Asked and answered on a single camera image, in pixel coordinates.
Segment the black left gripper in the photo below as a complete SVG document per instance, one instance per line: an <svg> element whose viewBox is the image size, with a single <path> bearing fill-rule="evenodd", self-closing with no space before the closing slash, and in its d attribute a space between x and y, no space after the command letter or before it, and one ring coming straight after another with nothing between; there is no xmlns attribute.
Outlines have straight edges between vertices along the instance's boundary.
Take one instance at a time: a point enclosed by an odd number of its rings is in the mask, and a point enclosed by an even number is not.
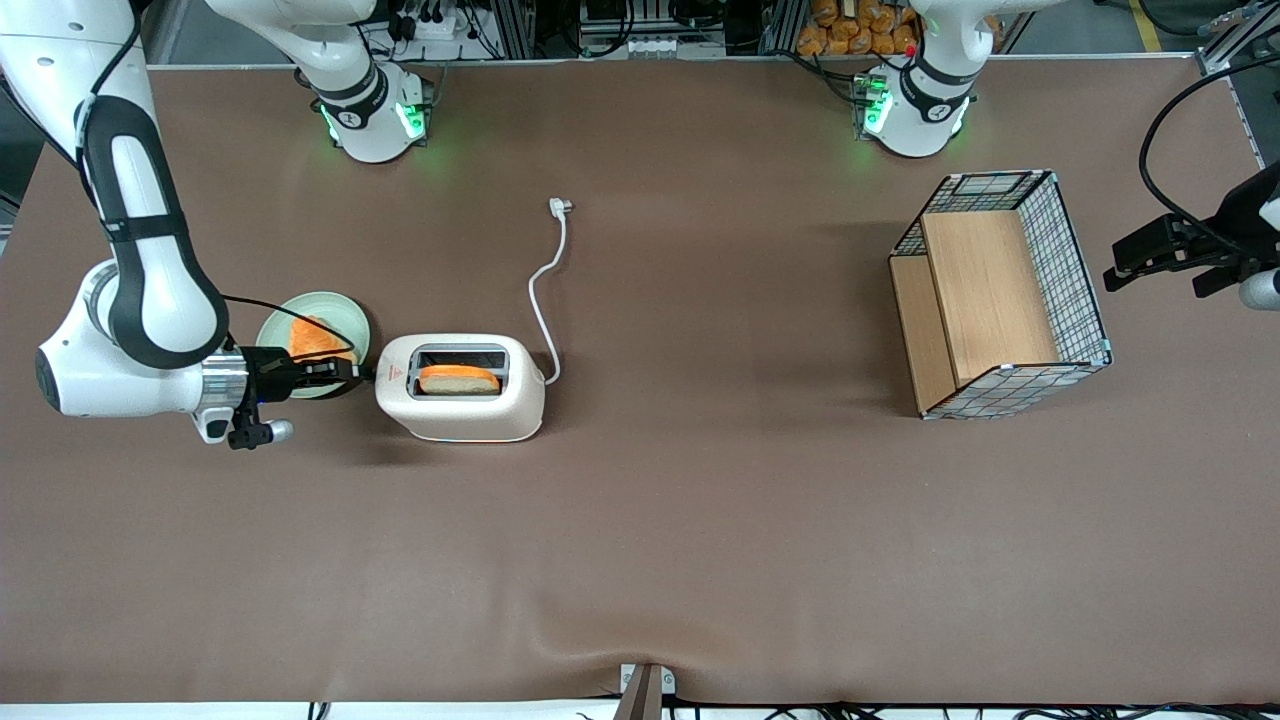
<svg viewBox="0 0 1280 720"><path fill-rule="evenodd" d="M1271 163L1226 192L1213 214L1213 229L1231 255L1245 263L1211 266L1193 278L1197 299L1240 284L1251 263L1277 265L1279 163ZM1219 260L1219 242L1174 214L1155 218L1111 245L1114 265L1103 286L1114 293L1161 272L1208 266Z"/></svg>

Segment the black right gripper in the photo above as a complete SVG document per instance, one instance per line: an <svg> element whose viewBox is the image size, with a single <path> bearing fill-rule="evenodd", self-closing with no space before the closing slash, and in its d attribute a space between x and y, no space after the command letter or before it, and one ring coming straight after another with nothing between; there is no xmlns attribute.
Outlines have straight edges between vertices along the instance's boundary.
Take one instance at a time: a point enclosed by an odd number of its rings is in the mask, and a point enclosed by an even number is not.
<svg viewBox="0 0 1280 720"><path fill-rule="evenodd" d="M348 392L372 378L361 374L361 366L346 357L312 357L297 360L282 347L241 346L244 360L246 387L241 406L287 401L298 382L298 392Z"/></svg>

